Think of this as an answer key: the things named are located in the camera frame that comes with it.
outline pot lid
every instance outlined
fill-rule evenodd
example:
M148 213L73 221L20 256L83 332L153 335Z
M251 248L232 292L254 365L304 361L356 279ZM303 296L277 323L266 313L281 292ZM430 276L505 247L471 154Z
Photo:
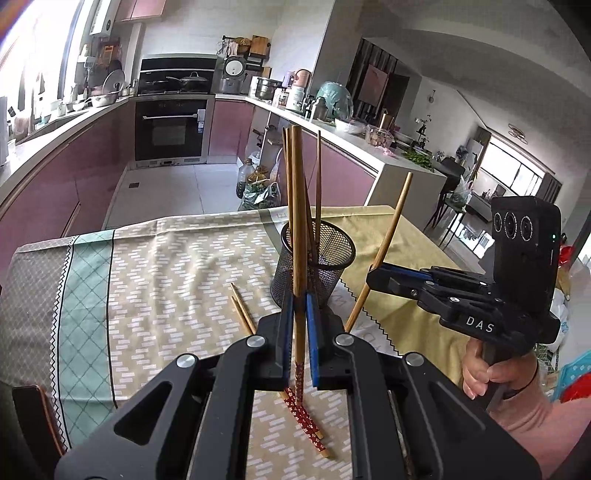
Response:
M242 57L228 57L223 69L229 77L239 77L246 70L246 61Z

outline bottle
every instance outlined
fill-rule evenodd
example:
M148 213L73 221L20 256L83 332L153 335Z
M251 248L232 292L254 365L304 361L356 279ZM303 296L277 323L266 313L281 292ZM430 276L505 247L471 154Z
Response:
M241 199L244 196L244 189L246 188L246 178L252 175L255 167L252 165L252 159L247 158L244 165L238 170L238 181L236 182L236 196Z

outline sink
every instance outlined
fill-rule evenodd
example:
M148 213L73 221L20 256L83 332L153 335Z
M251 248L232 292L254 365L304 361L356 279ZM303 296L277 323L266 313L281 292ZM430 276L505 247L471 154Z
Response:
M25 138L18 141L16 143L16 145L23 144L25 142L28 142L29 140L32 140L33 138L37 138L42 135L51 133L51 132L57 130L58 128L60 128L62 125L65 125L68 122L71 122L72 120L74 120L75 118L78 118L83 113L86 113L86 112L82 111L82 112L68 113L68 114L66 114L66 116L56 118L55 120L52 120L51 122L49 122L47 125L43 125L41 128L38 128L37 130L35 130L32 134L27 135Z

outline faucet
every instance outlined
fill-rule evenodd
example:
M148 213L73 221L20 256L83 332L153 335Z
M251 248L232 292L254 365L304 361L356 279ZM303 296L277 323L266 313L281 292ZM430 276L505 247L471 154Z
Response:
M39 82L39 95L45 93L45 80L43 74L39 72L37 74L37 80ZM29 135L35 132L35 125L41 123L41 117L35 118L35 86L31 89L31 116L29 117Z

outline chair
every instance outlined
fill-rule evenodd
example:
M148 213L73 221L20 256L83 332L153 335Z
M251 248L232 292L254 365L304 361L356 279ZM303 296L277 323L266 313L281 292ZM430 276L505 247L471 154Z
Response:
M437 201L435 212L427 222L423 232L427 229L429 224L432 224L431 227L435 228L437 224L441 222L441 219L448 208L448 205L445 204L446 196L450 193L453 193L453 191L460 184L460 178L466 172L466 169L460 164L456 163L451 157L444 158L439 164L433 164L433 168L443 173L447 177L447 180L443 184L443 188L439 193L439 200Z

